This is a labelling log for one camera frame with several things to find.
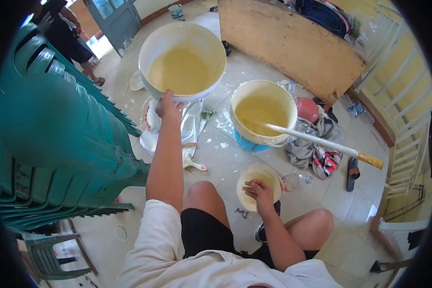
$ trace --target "bucket rim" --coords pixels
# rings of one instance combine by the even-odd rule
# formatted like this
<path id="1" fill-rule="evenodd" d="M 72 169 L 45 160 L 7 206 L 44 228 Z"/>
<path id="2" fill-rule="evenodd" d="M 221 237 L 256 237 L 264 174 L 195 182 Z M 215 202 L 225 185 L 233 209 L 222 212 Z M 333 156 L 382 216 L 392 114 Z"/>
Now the bucket rim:
<path id="1" fill-rule="evenodd" d="M 217 84 L 219 84 L 219 82 L 221 81 L 221 79 L 222 79 L 222 77 L 224 76 L 224 72 L 225 72 L 225 70 L 226 70 L 226 67 L 227 67 L 227 55 L 226 55 L 226 49 L 224 48 L 224 45 L 222 44 L 222 42 L 221 42 L 221 40 L 219 40 L 219 38 L 213 33 L 213 32 L 211 32 L 211 30 L 209 30 L 208 28 L 206 28 L 206 27 L 203 27 L 203 26 L 201 26 L 201 25 L 198 25 L 198 24 L 196 24 L 196 23 L 185 23 L 185 22 L 181 22 L 181 21 L 179 21 L 178 23 L 168 23 L 168 24 L 165 24 L 165 25 L 162 25 L 162 26 L 160 26 L 160 27 L 158 27 L 157 29 L 155 29 L 152 33 L 150 33 L 150 35 L 144 40 L 144 43 L 142 44 L 142 46 L 141 46 L 141 50 L 139 51 L 139 58 L 138 58 L 138 68 L 139 68 L 139 71 L 140 71 L 140 73 L 143 75 L 143 77 L 149 82 L 149 84 L 154 88 L 154 89 L 156 89 L 157 91 L 160 91 L 160 92 L 162 92 L 163 94 L 165 94 L 165 92 L 166 91 L 162 91 L 161 89 L 158 89 L 155 85 L 153 85 L 151 82 L 150 82 L 150 80 L 148 79 L 148 77 L 142 72 L 142 70 L 141 70 L 141 56 L 143 55 L 143 47 L 144 47 L 144 45 L 146 45 L 146 44 L 148 44 L 149 42 L 150 42 L 150 38 L 152 37 L 152 36 L 155 36 L 155 35 L 157 35 L 157 34 L 160 34 L 159 32 L 161 31 L 161 30 L 163 30 L 163 29 L 165 29 L 165 28 L 167 28 L 168 26 L 194 26 L 194 27 L 198 27 L 198 28 L 201 28 L 201 29 L 203 29 L 203 30 L 206 30 L 207 32 L 209 32 L 210 34 L 211 34 L 211 36 L 210 37 L 213 37 L 214 39 L 216 39 L 216 41 L 219 43 L 219 45 L 221 46 L 221 48 L 222 48 L 222 51 L 224 51 L 224 58 L 225 58 L 225 63 L 224 63 L 224 69 L 223 69 L 223 71 L 222 71 L 222 73 L 221 73 L 221 76 L 219 76 L 219 78 L 218 78 L 218 80 L 216 80 L 215 81 L 215 83 L 213 84 L 213 85 L 211 85 L 211 86 L 209 86 L 207 89 L 205 89 L 205 90 L 203 90 L 203 91 L 201 91 L 201 92 L 198 92 L 198 93 L 194 93 L 194 94 L 189 94 L 189 95 L 180 95 L 180 94 L 173 94 L 173 97 L 176 97 L 176 98 L 182 98 L 182 100 L 185 100 L 186 98 L 193 98 L 193 97 L 196 97 L 196 96 L 198 96 L 198 95 L 207 95 L 209 92 L 211 92 L 213 89 L 214 89 L 214 87 L 217 85 Z"/>
<path id="2" fill-rule="evenodd" d="M 280 85 L 278 85 L 277 83 L 274 83 L 274 82 L 272 82 L 272 81 L 269 81 L 269 80 L 263 80 L 263 79 L 255 79 L 255 80 L 249 80 L 249 81 L 246 81 L 246 82 L 244 82 L 244 83 L 242 83 L 242 84 L 240 84 L 240 86 L 234 91 L 234 93 L 232 94 L 232 98 L 231 98 L 231 100 L 230 100 L 230 110 L 231 111 L 233 111 L 233 113 L 234 113 L 234 117 L 237 119 L 237 121 L 238 121 L 238 124 L 240 125 L 240 126 L 243 126 L 243 128 L 245 128 L 246 130 L 249 130 L 247 127 L 245 127 L 243 124 L 242 124 L 242 122 L 239 120 L 239 118 L 237 117 L 237 114 L 235 113 L 235 110 L 234 110 L 234 102 L 232 101 L 233 99 L 234 99 L 234 95 L 235 95 L 235 93 L 236 93 L 236 91 L 240 88 L 240 87 L 242 87 L 243 85 L 245 85 L 245 84 L 248 84 L 248 83 L 251 83 L 251 82 L 269 82 L 269 83 L 271 83 L 271 84 L 274 84 L 274 85 L 276 85 L 276 86 L 278 86 L 279 88 L 281 88 L 281 89 L 283 89 L 288 95 L 290 95 L 290 97 L 291 97 L 291 99 L 294 101 L 294 98 L 291 96 L 291 94 L 285 89 L 285 88 L 283 88 L 282 86 L 280 86 Z M 278 136 L 264 136 L 264 135 L 260 135 L 260 136 L 262 136 L 264 139 L 266 139 L 266 140 L 273 140 L 273 139 L 278 139 L 279 137 L 281 137 L 281 136 L 283 136 L 283 135 L 287 135 L 287 137 L 288 137 L 288 134 L 285 134 L 285 133 L 282 133 L 281 135 L 278 135 Z"/>

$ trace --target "small paint can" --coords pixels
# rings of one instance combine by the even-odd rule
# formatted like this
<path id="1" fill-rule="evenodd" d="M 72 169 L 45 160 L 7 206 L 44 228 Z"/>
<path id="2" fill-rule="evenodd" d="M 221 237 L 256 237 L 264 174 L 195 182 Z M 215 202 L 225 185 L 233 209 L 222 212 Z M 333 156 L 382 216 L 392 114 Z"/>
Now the small paint can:
<path id="1" fill-rule="evenodd" d="M 171 7 L 168 7 L 168 11 L 171 14 L 171 17 L 173 19 L 182 17 L 183 12 L 182 12 L 182 5 L 181 4 L 175 4 Z"/>

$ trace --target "black sandal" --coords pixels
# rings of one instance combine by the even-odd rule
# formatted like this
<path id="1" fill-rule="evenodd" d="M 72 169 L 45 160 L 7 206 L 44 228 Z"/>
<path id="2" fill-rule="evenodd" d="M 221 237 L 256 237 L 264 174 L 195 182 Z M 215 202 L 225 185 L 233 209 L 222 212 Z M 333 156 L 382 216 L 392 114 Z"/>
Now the black sandal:
<path id="1" fill-rule="evenodd" d="M 358 160 L 356 158 L 350 158 L 349 164 L 347 165 L 347 191 L 352 192 L 354 190 L 355 180 L 360 177 L 360 170 L 357 167 Z"/>

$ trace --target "knee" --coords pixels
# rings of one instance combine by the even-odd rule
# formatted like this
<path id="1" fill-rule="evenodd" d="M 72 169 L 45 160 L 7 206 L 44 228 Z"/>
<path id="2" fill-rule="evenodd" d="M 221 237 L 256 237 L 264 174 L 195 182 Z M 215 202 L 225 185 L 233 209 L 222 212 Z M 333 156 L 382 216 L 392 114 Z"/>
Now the knee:
<path id="1" fill-rule="evenodd" d="M 324 208 L 319 208 L 312 211 L 313 217 L 316 219 L 320 225 L 323 226 L 323 229 L 328 230 L 329 233 L 333 230 L 333 214 Z"/>
<path id="2" fill-rule="evenodd" d="M 192 185 L 187 193 L 187 196 L 198 196 L 201 193 L 208 193 L 209 191 L 216 191 L 216 187 L 210 181 L 199 181 Z"/>

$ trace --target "hand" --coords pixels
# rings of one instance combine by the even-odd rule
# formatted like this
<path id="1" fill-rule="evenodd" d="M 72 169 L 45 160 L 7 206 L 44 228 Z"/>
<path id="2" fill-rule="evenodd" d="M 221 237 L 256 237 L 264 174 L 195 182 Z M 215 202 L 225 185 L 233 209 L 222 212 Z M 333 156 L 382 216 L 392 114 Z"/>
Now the hand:
<path id="1" fill-rule="evenodd" d="M 163 120 L 164 118 L 171 118 L 173 121 L 181 121 L 182 112 L 179 111 L 180 108 L 184 107 L 183 103 L 176 106 L 176 103 L 171 100 L 173 91 L 166 90 L 165 94 L 162 96 L 158 102 L 155 112 Z"/>
<path id="2" fill-rule="evenodd" d="M 77 26 L 75 26 L 75 31 L 77 32 L 77 35 L 80 35 L 80 33 L 81 33 L 81 26 L 80 26 L 80 24 L 78 24 Z"/>
<path id="3" fill-rule="evenodd" d="M 277 215 L 274 209 L 274 192 L 270 185 L 262 179 L 245 182 L 248 187 L 242 187 L 245 194 L 256 200 L 256 210 L 262 219 Z"/>

